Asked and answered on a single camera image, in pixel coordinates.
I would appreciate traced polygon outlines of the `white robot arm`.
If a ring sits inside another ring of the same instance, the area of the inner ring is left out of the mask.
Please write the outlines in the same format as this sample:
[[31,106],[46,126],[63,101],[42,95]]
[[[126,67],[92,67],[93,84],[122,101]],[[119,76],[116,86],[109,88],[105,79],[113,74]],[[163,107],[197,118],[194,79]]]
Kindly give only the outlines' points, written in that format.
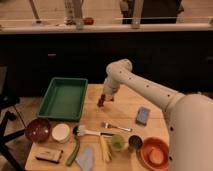
[[124,84],[162,110],[169,133],[169,171],[213,171],[213,100],[201,94],[185,95],[131,70],[128,59],[107,65],[106,100]]

